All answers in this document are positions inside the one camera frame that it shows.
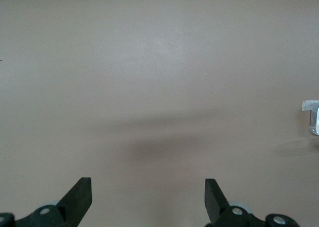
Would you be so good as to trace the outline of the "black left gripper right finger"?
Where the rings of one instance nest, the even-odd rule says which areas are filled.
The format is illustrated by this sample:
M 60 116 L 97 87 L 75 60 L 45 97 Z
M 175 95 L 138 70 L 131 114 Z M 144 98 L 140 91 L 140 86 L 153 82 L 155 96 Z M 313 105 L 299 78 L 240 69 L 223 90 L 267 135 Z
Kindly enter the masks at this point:
M 256 218 L 243 207 L 232 206 L 227 201 L 215 179 L 205 180 L 205 208 L 210 222 L 206 227 L 264 227 L 264 221 Z

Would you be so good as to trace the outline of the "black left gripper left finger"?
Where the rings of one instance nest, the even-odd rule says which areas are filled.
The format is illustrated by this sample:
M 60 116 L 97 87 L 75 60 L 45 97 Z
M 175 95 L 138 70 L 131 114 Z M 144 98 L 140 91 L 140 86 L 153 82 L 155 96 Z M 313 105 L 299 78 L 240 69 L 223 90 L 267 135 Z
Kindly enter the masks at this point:
M 16 227 L 77 227 L 92 204 L 91 178 L 82 177 L 56 204 L 15 221 Z

